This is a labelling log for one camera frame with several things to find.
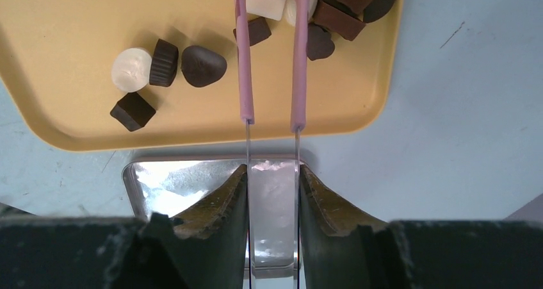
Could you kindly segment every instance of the table surface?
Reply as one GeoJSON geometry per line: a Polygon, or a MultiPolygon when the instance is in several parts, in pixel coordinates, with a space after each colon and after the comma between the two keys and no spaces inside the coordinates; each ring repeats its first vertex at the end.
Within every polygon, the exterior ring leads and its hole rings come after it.
{"type": "MultiPolygon", "coordinates": [[[[405,0],[385,110],[350,135],[302,138],[335,192],[391,219],[501,219],[543,192],[543,0],[405,0]]],[[[293,140],[255,152],[293,153],[293,140]]],[[[139,156],[242,154],[244,143],[68,153],[0,88],[0,202],[37,215],[132,215],[139,156]]]]}

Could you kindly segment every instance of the heart-shaped chocolate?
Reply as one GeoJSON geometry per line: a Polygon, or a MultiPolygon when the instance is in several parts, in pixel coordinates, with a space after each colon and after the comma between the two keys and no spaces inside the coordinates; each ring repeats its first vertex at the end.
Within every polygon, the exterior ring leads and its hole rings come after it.
{"type": "Polygon", "coordinates": [[[364,9],[364,22],[375,22],[384,17],[396,0],[373,0],[366,9],[364,9]]]}
{"type": "Polygon", "coordinates": [[[205,87],[217,82],[226,72],[223,56],[199,45],[187,47],[181,54],[181,71],[194,87],[205,87]]]}
{"type": "Polygon", "coordinates": [[[310,60],[326,58],[336,50],[332,34],[315,23],[307,27],[307,57],[310,60]]]}

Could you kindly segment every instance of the yellow tray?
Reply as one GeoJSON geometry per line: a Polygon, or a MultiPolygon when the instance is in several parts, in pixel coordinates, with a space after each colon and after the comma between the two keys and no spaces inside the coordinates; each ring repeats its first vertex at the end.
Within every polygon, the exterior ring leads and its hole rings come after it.
{"type": "MultiPolygon", "coordinates": [[[[403,0],[355,41],[334,34],[335,53],[308,62],[305,135],[367,126],[384,107],[403,0]]],[[[0,0],[0,76],[30,129],[70,151],[128,149],[245,139],[239,117],[233,0],[0,0]],[[178,72],[170,88],[140,93],[157,114],[128,132],[109,111],[123,96],[111,82],[128,47],[152,52],[158,38],[208,47],[225,76],[193,88],[178,72]]],[[[252,139],[289,132],[294,28],[268,21],[272,36],[251,47],[256,125],[252,139]]]]}

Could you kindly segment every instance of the round white chocolate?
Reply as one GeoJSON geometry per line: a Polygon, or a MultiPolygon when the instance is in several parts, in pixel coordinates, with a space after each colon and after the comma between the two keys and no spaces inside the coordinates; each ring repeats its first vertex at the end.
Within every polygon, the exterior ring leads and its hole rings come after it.
{"type": "MultiPolygon", "coordinates": [[[[317,0],[309,0],[309,6],[307,7],[307,10],[309,11],[308,20],[311,19],[313,16],[313,13],[315,12],[315,8],[317,8],[317,0]]],[[[295,0],[287,0],[285,4],[285,12],[283,15],[286,19],[288,24],[292,26],[296,26],[296,1],[295,0]]]]}
{"type": "Polygon", "coordinates": [[[146,50],[133,47],[122,51],[111,68],[113,84],[123,92],[136,92],[149,83],[152,57],[146,50]]]}

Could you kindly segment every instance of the metal plate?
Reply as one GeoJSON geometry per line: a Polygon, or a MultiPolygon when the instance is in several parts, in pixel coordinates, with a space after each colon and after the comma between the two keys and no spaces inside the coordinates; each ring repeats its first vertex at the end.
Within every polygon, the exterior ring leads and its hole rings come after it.
{"type": "MultiPolygon", "coordinates": [[[[246,159],[139,160],[122,172],[134,215],[174,216],[216,190],[246,159]]],[[[295,241],[294,157],[251,159],[250,218],[257,278],[292,277],[295,241]]],[[[248,276],[248,250],[245,255],[248,276]]]]}

